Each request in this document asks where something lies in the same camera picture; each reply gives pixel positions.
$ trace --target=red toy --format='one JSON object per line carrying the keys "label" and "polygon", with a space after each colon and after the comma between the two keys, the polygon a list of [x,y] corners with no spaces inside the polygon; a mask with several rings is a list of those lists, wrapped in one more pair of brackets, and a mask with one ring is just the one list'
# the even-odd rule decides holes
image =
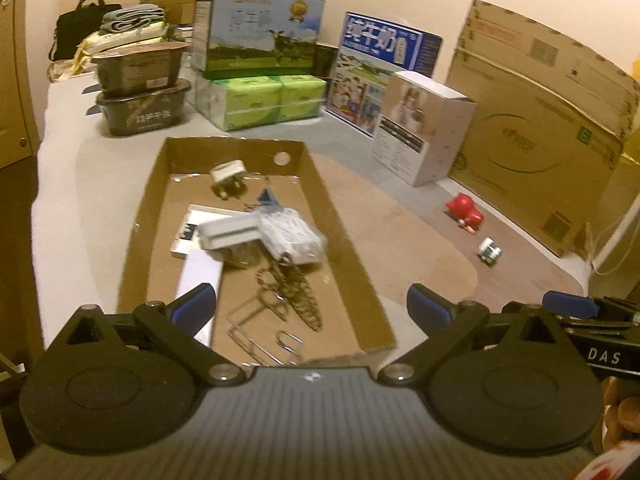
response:
{"label": "red toy", "polygon": [[476,234],[482,225],[484,215],[476,209],[476,205],[469,195],[458,193],[458,196],[449,200],[445,207],[458,220],[458,225],[472,234]]}

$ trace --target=handbag strap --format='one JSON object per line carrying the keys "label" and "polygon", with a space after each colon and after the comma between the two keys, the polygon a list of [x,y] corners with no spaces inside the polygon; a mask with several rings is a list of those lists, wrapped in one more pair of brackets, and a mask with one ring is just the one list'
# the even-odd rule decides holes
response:
{"label": "handbag strap", "polygon": [[53,33],[53,44],[51,45],[51,49],[49,50],[49,61],[53,61],[53,51],[58,46],[58,30],[56,29]]}
{"label": "handbag strap", "polygon": [[[85,3],[85,1],[87,1],[87,0],[80,0],[80,1],[78,2],[78,6],[76,7],[76,10],[82,9],[82,4],[84,4],[84,3]],[[99,4],[101,7],[104,7],[104,5],[105,5],[104,0],[98,0],[98,4]]]}

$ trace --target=human hand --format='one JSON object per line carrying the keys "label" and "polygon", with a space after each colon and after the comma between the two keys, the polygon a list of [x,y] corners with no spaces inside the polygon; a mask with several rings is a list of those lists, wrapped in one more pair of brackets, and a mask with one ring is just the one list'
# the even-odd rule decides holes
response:
{"label": "human hand", "polygon": [[640,433],[640,382],[610,378],[604,393],[604,415],[607,434],[604,450],[613,448],[621,440],[637,438]]}

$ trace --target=wooden door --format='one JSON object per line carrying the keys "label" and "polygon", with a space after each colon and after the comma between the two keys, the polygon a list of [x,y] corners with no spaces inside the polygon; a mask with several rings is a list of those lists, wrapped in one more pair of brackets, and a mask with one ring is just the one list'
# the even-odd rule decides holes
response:
{"label": "wooden door", "polygon": [[24,14],[24,8],[17,8],[16,0],[0,0],[0,168],[33,153],[22,110],[15,62],[16,49],[24,49],[24,38],[20,31],[15,33],[16,10],[18,14]]}
{"label": "wooden door", "polygon": [[24,0],[0,0],[0,352],[33,365],[42,354],[31,261],[38,134],[27,76]]}

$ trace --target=black bag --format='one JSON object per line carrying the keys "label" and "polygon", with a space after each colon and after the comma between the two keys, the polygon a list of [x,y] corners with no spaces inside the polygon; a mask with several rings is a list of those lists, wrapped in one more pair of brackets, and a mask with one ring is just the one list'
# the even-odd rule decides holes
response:
{"label": "black bag", "polygon": [[98,5],[92,2],[83,7],[85,1],[87,0],[80,0],[76,10],[65,12],[58,18],[53,45],[49,51],[50,60],[73,59],[81,41],[92,32],[100,30],[102,17],[107,12],[122,8],[120,4],[107,5],[104,0],[98,0]]}

